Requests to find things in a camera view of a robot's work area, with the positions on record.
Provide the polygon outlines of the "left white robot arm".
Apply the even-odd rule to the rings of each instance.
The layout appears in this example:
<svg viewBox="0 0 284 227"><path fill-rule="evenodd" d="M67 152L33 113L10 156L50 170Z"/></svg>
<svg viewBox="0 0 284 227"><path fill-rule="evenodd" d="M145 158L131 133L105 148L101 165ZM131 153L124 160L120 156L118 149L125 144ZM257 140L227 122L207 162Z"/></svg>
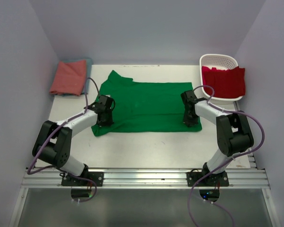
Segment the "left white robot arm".
<svg viewBox="0 0 284 227"><path fill-rule="evenodd" d="M113 98L100 95L97 101L87 104L72 117L58 122L45 121L32 150L34 159L28 173L32 174L31 169L39 159L67 172L77 185L85 185L89 180L88 166L71 155L71 140L88 127L111 126L114 108Z"/></svg>

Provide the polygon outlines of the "green t-shirt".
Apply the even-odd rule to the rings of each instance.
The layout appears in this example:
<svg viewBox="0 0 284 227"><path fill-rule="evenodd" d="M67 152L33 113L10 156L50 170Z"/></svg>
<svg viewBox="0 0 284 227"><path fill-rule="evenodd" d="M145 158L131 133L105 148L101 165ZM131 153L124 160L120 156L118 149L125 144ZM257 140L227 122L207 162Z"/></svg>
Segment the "green t-shirt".
<svg viewBox="0 0 284 227"><path fill-rule="evenodd" d="M92 126L96 137L110 132L199 132L201 122L184 124L185 107L181 93L191 90L189 82L135 82L132 78L111 71L101 84L100 93L111 96L116 103L112 126Z"/></svg>

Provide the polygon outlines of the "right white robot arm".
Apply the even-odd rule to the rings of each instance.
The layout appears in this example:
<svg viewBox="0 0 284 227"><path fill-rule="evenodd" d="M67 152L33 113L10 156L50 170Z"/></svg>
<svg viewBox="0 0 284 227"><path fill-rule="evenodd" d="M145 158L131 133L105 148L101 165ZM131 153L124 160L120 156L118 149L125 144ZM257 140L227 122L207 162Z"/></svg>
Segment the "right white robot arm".
<svg viewBox="0 0 284 227"><path fill-rule="evenodd" d="M234 155L245 152L254 145L253 135L247 117L239 113L219 110L205 98L197 98L192 90L181 94L185 107L183 122L186 126L196 126L199 118L205 118L216 126L218 149L213 157L204 163L201 171L193 169L186 173L187 184L197 186L229 186L224 162Z"/></svg>

